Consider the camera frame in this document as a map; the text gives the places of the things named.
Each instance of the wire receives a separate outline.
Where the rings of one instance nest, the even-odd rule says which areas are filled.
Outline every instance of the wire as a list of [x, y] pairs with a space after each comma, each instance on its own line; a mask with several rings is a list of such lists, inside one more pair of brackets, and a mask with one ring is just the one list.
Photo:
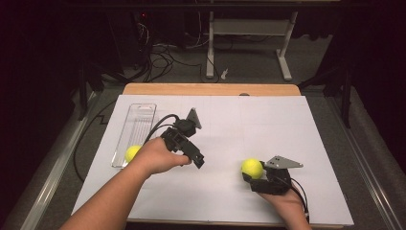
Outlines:
[[[145, 75], [143, 82], [152, 82], [155, 81], [161, 77], [163, 77], [164, 75], [166, 75], [167, 73], [169, 73], [175, 63], [178, 64], [182, 64], [185, 66], [190, 66], [190, 67], [198, 67], [199, 68], [199, 76], [201, 76], [202, 73], [202, 64], [188, 64], [182, 61], [177, 60], [171, 53], [169, 50], [169, 46], [170, 45], [154, 45], [154, 48], [163, 48], [162, 51], [155, 51], [155, 52], [151, 52], [151, 55], [149, 57], [149, 63], [151, 68], [149, 68], [148, 73]], [[158, 61], [163, 61], [164, 64], [162, 66], [158, 65], [157, 62]], [[157, 74], [156, 76], [152, 76], [152, 68], [155, 69], [161, 69], [160, 73]]]
[[194, 48], [197, 48], [197, 47], [201, 47], [201, 46], [204, 46], [205, 44], [207, 44], [208, 42], [209, 42], [209, 39], [207, 39], [205, 42], [202, 42], [202, 43], [200, 43], [198, 45], [187, 46], [186, 49], [194, 49]]
[[145, 144], [147, 141], [149, 141], [149, 139], [151, 138], [152, 134], [153, 134], [156, 130], [158, 130], [158, 128], [163, 127], [163, 126], [160, 126], [160, 125], [161, 125], [166, 119], [171, 118], [171, 117], [175, 118], [176, 121], [179, 121], [179, 117], [178, 117], [177, 115], [175, 115], [175, 114], [170, 114], [170, 115], [165, 116], [165, 117], [162, 118], [162, 119], [152, 128], [152, 130], [149, 132], [149, 134], [148, 134], [146, 140], [144, 141], [144, 144]]
[[238, 36], [234, 36], [233, 40], [236, 40], [236, 41], [249, 41], [249, 42], [263, 42], [263, 41], [265, 41], [265, 40], [267, 40], [267, 39], [269, 39], [271, 37], [273, 37], [273, 36], [272, 35], [267, 35], [266, 37], [264, 37], [262, 39], [254, 40], [254, 39], [239, 38]]
[[304, 193], [305, 205], [307, 206], [307, 195], [305, 194], [304, 187], [302, 187], [302, 185], [301, 185], [297, 180], [295, 180], [294, 178], [290, 178], [290, 179], [293, 180], [293, 181], [295, 181], [295, 183], [296, 183], [297, 185], [299, 185], [299, 187], [301, 187], [301, 190], [302, 190], [302, 192]]
[[145, 77], [143, 79], [143, 82], [148, 81], [148, 78], [149, 78], [149, 76], [151, 75], [151, 72], [152, 72], [152, 61], [151, 61], [150, 56], [147, 58], [147, 63], [148, 63], [149, 68], [148, 68], [147, 74], [145, 75]]
[[[140, 69], [137, 73], [135, 73], [133, 76], [131, 76], [131, 77], [128, 77], [128, 78], [127, 78], [126, 76], [124, 76], [124, 75], [122, 75], [122, 74], [120, 74], [120, 73], [117, 73], [117, 75], [120, 75], [120, 76], [122, 76], [123, 78], [126, 78], [126, 79], [128, 79], [128, 80], [130, 80], [130, 81], [134, 81], [134, 80], [140, 78], [142, 75], [144, 75], [144, 74], [148, 71], [148, 69], [149, 69], [149, 62], [146, 61], [146, 63], [145, 63], [144, 65], [142, 65], [141, 69]], [[108, 79], [108, 78], [106, 78], [104, 75], [101, 75], [101, 79], [102, 79], [103, 81], [109, 82], [109, 83], [117, 83], [117, 82], [120, 82], [119, 80]]]
[[169, 125], [169, 124], [161, 125], [161, 126], [158, 126], [156, 129], [158, 130], [158, 129], [161, 128], [161, 127], [173, 127], [173, 125]]
[[199, 42], [200, 42], [200, 37], [201, 37], [201, 34], [202, 34], [202, 19], [201, 19], [200, 11], [198, 11], [197, 14], [198, 14], [198, 16], [199, 16], [199, 38], [197, 39], [196, 44], [195, 44], [194, 46], [196, 46], [196, 45], [199, 44]]
[[148, 28], [147, 28], [144, 24], [138, 23], [138, 25], [143, 28], [142, 31], [141, 31], [140, 37], [143, 37], [144, 30], [147, 31], [146, 44], [144, 44], [144, 45], [147, 45], [147, 44], [148, 44], [148, 41], [149, 41], [149, 30], [148, 30]]
[[78, 169], [78, 165], [77, 165], [77, 151], [78, 151], [78, 146], [79, 146], [81, 140], [83, 139], [84, 134], [87, 132], [87, 130], [89, 129], [89, 127], [92, 125], [92, 123], [93, 123], [97, 118], [101, 118], [100, 125], [107, 125], [107, 124], [108, 124], [108, 122], [105, 122], [105, 121], [104, 121], [104, 115], [102, 115], [102, 113], [105, 111], [105, 109], [106, 109], [107, 107], [109, 107], [111, 104], [115, 103], [116, 101], [117, 101], [117, 100], [114, 100], [113, 102], [111, 102], [111, 103], [109, 103], [108, 105], [106, 105], [105, 107], [103, 107], [103, 108], [98, 112], [98, 114], [96, 114], [96, 116], [89, 122], [89, 125], [86, 127], [86, 129], [80, 134], [80, 137], [79, 137], [78, 142], [77, 142], [77, 144], [76, 144], [76, 146], [75, 146], [75, 149], [74, 149], [73, 163], [74, 163], [75, 173], [76, 173], [76, 175], [78, 176], [78, 178], [79, 178], [79, 180], [80, 180], [81, 182], [84, 182], [84, 179], [83, 179], [83, 177], [80, 175], [79, 169]]

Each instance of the transparent tray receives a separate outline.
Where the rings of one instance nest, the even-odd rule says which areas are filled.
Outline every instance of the transparent tray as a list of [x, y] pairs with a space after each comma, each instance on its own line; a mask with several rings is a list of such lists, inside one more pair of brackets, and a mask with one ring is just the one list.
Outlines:
[[158, 118], [155, 116], [156, 104], [154, 103], [134, 103], [127, 112], [122, 134], [114, 152], [111, 166], [114, 168], [124, 168], [125, 152], [131, 146], [142, 146]]

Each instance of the floor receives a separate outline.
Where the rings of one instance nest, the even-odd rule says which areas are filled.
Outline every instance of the floor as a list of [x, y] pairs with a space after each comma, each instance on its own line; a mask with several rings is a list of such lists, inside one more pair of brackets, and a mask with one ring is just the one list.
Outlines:
[[[282, 44], [279, 37], [245, 36], [233, 41], [227, 37], [217, 37], [214, 40], [214, 66], [218, 75], [228, 71], [225, 79], [213, 80], [207, 80], [204, 76], [205, 47], [178, 50], [157, 46], [154, 48], [155, 57], [152, 57], [156, 59], [156, 67], [151, 76], [168, 71], [169, 68], [165, 68], [171, 63], [170, 72], [156, 79], [156, 82], [297, 84], [314, 76], [330, 40], [331, 37], [312, 41], [303, 36], [290, 42], [286, 59], [293, 77], [291, 82], [282, 79], [275, 55], [275, 50]], [[132, 67], [125, 69], [127, 76], [136, 72]], [[83, 121], [78, 121], [77, 106], [4, 229], [56, 229], [69, 218], [81, 188], [79, 178], [86, 176], [114, 108], [114, 101], [124, 88], [108, 76], [104, 76], [104, 79], [106, 86], [102, 92], [89, 93], [89, 110]], [[144, 77], [141, 77], [134, 81], [143, 80]], [[322, 85], [310, 86], [302, 94], [307, 98], [355, 222], [354, 226], [346, 229], [403, 229], [402, 226], [406, 226], [406, 220], [402, 218], [406, 217], [405, 175], [380, 138], [356, 90], [351, 91], [351, 128], [345, 128], [338, 115], [340, 97], [325, 98], [322, 89]], [[50, 181], [53, 181], [51, 188], [47, 187]], [[44, 191], [48, 193], [48, 198], [38, 196]], [[158, 224], [138, 224], [138, 227], [169, 228]], [[216, 229], [187, 225], [173, 227]]]

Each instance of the white board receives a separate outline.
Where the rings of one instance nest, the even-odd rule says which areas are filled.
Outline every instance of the white board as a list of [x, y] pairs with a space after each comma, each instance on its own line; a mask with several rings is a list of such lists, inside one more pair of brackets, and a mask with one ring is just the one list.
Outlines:
[[[290, 169], [307, 194], [312, 224], [353, 225], [305, 97], [145, 96], [119, 97], [74, 212], [119, 170], [111, 160], [131, 104], [157, 104], [159, 119], [187, 117], [195, 107], [202, 129], [190, 140], [205, 156], [194, 164], [155, 174], [144, 184], [130, 220], [282, 223], [273, 208], [243, 181], [246, 158], [275, 155], [304, 164]], [[165, 128], [158, 130], [157, 135]]]

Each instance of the tennis ball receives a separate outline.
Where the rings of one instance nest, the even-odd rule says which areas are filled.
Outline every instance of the tennis ball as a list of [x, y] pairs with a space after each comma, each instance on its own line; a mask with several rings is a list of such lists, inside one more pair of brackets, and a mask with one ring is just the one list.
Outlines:
[[250, 175], [253, 179], [260, 179], [263, 174], [263, 167], [259, 160], [249, 158], [242, 162], [241, 171]]
[[130, 148], [127, 149], [125, 152], [125, 161], [129, 163], [132, 158], [134, 158], [135, 154], [137, 154], [138, 150], [141, 148], [141, 146], [131, 146]]

